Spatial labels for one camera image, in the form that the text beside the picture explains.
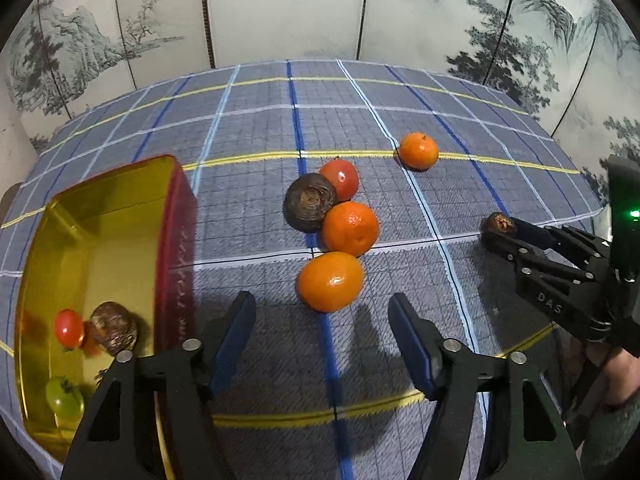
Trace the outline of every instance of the red tomato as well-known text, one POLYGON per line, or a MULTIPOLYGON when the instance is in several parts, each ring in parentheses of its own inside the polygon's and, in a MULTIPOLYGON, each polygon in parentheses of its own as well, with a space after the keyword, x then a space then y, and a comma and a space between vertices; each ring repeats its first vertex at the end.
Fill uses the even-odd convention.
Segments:
POLYGON ((348 160, 335 158, 320 168, 318 173, 334 185, 340 202, 351 200, 358 190, 358 172, 348 160))
POLYGON ((82 316, 66 308, 61 310, 53 322, 53 332, 65 348, 78 348, 84 339, 82 316))

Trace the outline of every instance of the tomato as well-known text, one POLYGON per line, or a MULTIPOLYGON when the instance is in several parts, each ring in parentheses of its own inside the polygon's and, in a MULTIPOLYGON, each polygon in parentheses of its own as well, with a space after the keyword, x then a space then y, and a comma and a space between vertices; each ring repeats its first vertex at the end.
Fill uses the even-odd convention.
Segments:
POLYGON ((61 310, 53 322, 53 332, 65 348, 78 348, 84 339, 84 322, 77 312, 61 310))
POLYGON ((334 185, 340 202, 351 200, 358 190, 358 172, 348 160, 334 158, 322 166, 318 173, 334 185))
POLYGON ((60 418, 80 420, 84 413, 84 399, 80 390, 66 377, 52 377, 46 388, 47 404, 60 418))

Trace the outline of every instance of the wall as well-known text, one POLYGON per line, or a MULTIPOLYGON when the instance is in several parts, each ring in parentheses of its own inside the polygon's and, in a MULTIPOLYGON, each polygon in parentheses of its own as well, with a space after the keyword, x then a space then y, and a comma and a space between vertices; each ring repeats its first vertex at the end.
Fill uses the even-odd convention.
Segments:
POLYGON ((636 127, 631 39, 608 0, 35 0, 2 51, 0 93, 42 149, 76 114, 184 73, 276 58, 388 62, 507 92, 603 187, 600 159, 626 153, 618 134, 636 127))

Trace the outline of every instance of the orange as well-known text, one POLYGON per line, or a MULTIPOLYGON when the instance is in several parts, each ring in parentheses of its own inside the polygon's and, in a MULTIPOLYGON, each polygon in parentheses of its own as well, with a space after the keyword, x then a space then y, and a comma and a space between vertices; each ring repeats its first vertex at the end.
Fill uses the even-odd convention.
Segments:
POLYGON ((355 300, 364 280, 360 262, 350 254, 326 253, 298 275, 298 294, 314 310, 331 313, 355 300))
POLYGON ((332 251, 361 256, 366 253, 380 232, 375 213, 359 202, 342 202, 331 209, 322 223, 322 238, 332 251))
POLYGON ((420 132, 407 134, 398 147, 400 160, 413 170, 428 170, 438 160, 440 152, 435 140, 420 132))
POLYGON ((358 190, 358 172, 348 160, 334 158, 320 168, 318 173, 334 185, 340 202, 351 200, 358 190))

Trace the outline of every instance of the metal bolt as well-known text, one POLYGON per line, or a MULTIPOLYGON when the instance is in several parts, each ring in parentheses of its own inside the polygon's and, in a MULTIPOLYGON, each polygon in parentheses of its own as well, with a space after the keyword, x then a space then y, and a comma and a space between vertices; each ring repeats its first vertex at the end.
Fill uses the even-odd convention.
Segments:
POLYGON ((191 338, 187 339, 184 343, 182 343, 182 348, 187 352, 193 352, 202 346, 202 343, 199 339, 191 338))
POLYGON ((449 350, 449 352, 459 352, 462 348, 462 343, 457 339, 445 339, 443 346, 449 350))
POLYGON ((523 365, 524 363, 527 362, 527 356, 524 355, 522 352, 518 352, 518 351, 512 352, 509 355, 509 359, 511 359, 517 365, 523 365))
POLYGON ((116 355, 116 361, 119 363, 128 363, 133 359, 133 352, 131 350, 123 350, 116 355))

